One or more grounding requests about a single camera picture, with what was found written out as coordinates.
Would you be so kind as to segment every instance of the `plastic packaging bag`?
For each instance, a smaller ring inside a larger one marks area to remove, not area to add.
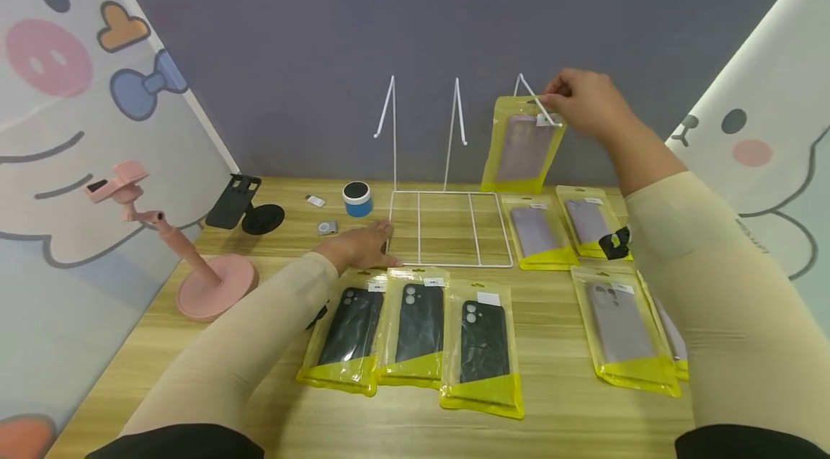
[[[482,192],[542,192],[566,126],[552,126],[533,99],[496,100],[490,154],[481,177]],[[561,121],[554,114],[550,116]]]
[[[606,259],[599,240],[621,229],[605,191],[593,187],[558,185],[556,197],[580,256]],[[631,261],[631,254],[626,257]]]
[[[448,280],[440,268],[388,270],[378,384],[441,387]]]
[[[574,267],[594,371],[612,385],[679,397],[670,351],[635,275]]]
[[[521,269],[570,269],[579,264],[550,196],[501,196]]]
[[[451,283],[441,406],[523,419],[509,288]]]
[[[651,317],[654,318],[654,321],[657,324],[657,329],[660,330],[660,337],[663,340],[663,344],[671,351],[671,357],[674,361],[677,377],[678,379],[688,382],[689,355],[686,350],[686,342],[684,342],[682,335],[677,330],[677,326],[675,326],[674,322],[671,321],[668,313],[666,313],[666,310],[664,310],[663,306],[660,304],[660,300],[657,299],[653,293],[651,293],[651,290],[649,290],[648,284],[646,284],[646,281],[643,279],[643,275],[640,274],[639,270],[637,272],[637,277],[640,280],[640,284],[643,285],[643,292],[646,294],[646,300],[648,300],[648,307],[651,310]]]
[[[350,270],[335,283],[328,311],[317,321],[296,380],[313,387],[374,396],[376,343],[387,277]]]

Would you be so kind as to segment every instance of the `blue bow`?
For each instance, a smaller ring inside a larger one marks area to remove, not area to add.
[[[167,49],[159,50],[154,72],[149,76],[130,68],[116,71],[110,79],[110,94],[121,113],[132,120],[151,118],[162,91],[185,93],[187,82]]]

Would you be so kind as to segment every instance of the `black sleeve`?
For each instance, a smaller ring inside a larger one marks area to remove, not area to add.
[[[711,425],[684,433],[675,442],[677,459],[828,459],[802,437],[766,428]]]
[[[241,433],[209,423],[161,427],[122,436],[87,459],[262,459],[264,450]]]

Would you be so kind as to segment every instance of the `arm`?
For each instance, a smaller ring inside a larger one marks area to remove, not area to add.
[[[182,351],[121,435],[179,423],[239,431],[251,393],[326,305],[340,274],[349,266],[398,266],[380,252],[392,233],[388,221],[347,231],[264,281]]]
[[[612,159],[635,263],[687,343],[697,426],[769,428],[829,449],[830,345],[769,252],[606,76],[566,70],[545,93]]]

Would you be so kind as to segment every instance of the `pink phone stand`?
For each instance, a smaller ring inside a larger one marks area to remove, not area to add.
[[[182,281],[176,305],[182,315],[196,322],[213,322],[242,299],[259,283],[256,268],[245,257],[235,254],[205,261],[196,246],[176,226],[167,223],[161,211],[140,213],[135,201],[144,191],[138,182],[149,176],[143,165],[127,160],[114,166],[114,179],[103,179],[84,187],[86,195],[99,203],[112,197],[124,206],[124,220],[149,223],[159,230],[159,237],[170,250],[193,269]]]

